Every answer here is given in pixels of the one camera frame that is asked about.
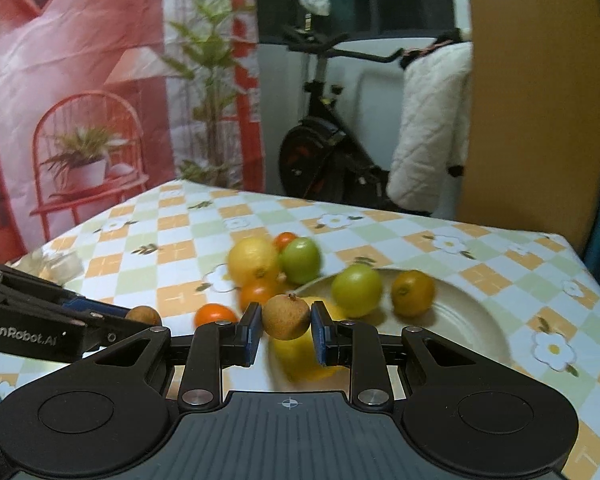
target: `bike handlebar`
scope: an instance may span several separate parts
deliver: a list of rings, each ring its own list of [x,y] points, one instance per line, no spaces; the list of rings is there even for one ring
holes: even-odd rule
[[[354,59],[363,59],[375,63],[392,63],[404,54],[404,49],[399,48],[389,56],[375,56],[374,54],[365,54],[364,52],[354,52],[352,50],[338,50],[337,48],[326,53],[326,57],[352,57]]]
[[[312,33],[310,39],[303,36],[301,32],[289,25],[283,25],[283,37],[287,40],[287,48],[292,52],[303,52],[305,54],[316,54],[327,58],[331,57],[352,57],[354,59],[363,59],[376,63],[391,63],[398,59],[403,53],[403,49],[396,50],[390,56],[375,56],[373,54],[365,54],[363,52],[353,52],[351,50],[338,50],[333,48],[343,41],[349,39],[349,35],[345,32],[326,38],[317,33]]]

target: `white jacket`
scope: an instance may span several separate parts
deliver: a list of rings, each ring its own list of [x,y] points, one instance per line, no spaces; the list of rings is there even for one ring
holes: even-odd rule
[[[387,195],[404,209],[433,212],[447,168],[468,153],[473,43],[439,48],[404,71],[398,146]]]

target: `checkered tablecloth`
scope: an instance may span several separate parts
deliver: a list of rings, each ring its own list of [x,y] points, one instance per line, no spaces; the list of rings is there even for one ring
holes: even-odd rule
[[[564,473],[600,480],[600,288],[560,236],[174,181],[45,249],[77,251],[83,260],[84,275],[68,288],[121,306],[154,306],[183,335],[202,304],[236,304],[224,266],[235,241],[284,231],[319,243],[325,274],[364,256],[378,267],[423,270],[479,300],[507,335],[513,367],[560,390],[578,410],[580,434]],[[60,366],[0,354],[0,392]],[[271,388],[262,361],[230,369],[225,381]]]

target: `bamboo plant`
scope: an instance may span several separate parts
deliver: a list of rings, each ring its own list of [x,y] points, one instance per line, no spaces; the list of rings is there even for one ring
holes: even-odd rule
[[[181,78],[192,83],[198,94],[199,104],[191,111],[191,119],[205,125],[208,166],[185,160],[180,173],[201,184],[227,186],[230,167],[224,160],[221,118],[236,95],[226,77],[226,71],[235,66],[232,46],[223,34],[232,15],[231,0],[192,0],[192,7],[195,19],[168,22],[178,35],[180,55],[162,58]]]

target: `wall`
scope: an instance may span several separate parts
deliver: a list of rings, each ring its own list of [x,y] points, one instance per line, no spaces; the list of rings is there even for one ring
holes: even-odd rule
[[[468,0],[455,0],[456,25],[470,27]],[[339,47],[378,56],[387,56],[398,48],[427,46],[433,38],[398,38],[350,41]],[[301,54],[287,52],[281,45],[262,44],[258,48],[261,85],[262,131],[266,154],[267,192],[284,194],[278,174],[278,152],[286,132],[304,115],[302,74],[306,61]],[[309,63],[309,75],[313,65]],[[345,90],[338,110],[356,132],[376,164],[389,169],[398,139],[402,106],[402,70],[397,62],[382,65],[356,59],[332,59],[327,83],[338,83]],[[461,179],[448,177],[440,207],[435,216],[453,218]]]

